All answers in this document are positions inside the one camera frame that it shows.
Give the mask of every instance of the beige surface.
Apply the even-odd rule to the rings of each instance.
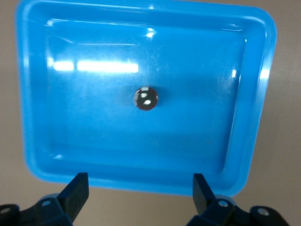
[[[0,0],[0,204],[21,209],[64,187],[34,178],[23,162],[15,55],[14,8]],[[250,177],[235,197],[249,210],[267,205],[288,223],[301,222],[301,2],[300,0],[216,0],[258,6],[274,17],[278,43]],[[188,197],[90,189],[75,225],[183,226],[196,214]]]

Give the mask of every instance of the metal bolt head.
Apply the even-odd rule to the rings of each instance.
[[[151,87],[141,87],[134,95],[135,105],[144,111],[153,109],[158,102],[158,95]]]
[[[258,212],[259,214],[263,215],[263,216],[268,216],[268,215],[269,215],[269,212],[268,212],[266,209],[264,209],[264,208],[259,208],[259,209],[257,210],[257,212]]]
[[[220,201],[218,202],[218,204],[219,204],[221,207],[228,207],[228,206],[229,206],[228,203],[227,203],[226,201],[224,201],[224,200],[220,200]]]

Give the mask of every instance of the blue plastic tray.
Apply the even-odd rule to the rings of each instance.
[[[246,183],[276,43],[261,9],[24,0],[16,13],[25,159],[37,177],[192,194]],[[151,87],[158,104],[135,106]]]

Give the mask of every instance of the beige background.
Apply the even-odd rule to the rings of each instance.
[[[301,222],[301,1],[216,0],[258,6],[278,28],[277,50],[261,119],[250,177],[235,197],[249,210],[267,205],[292,226]],[[17,0],[0,0],[0,204],[32,206],[64,185],[33,177],[23,162],[16,70],[14,8]],[[90,189],[75,220],[78,226],[184,226],[196,214],[192,198]]]

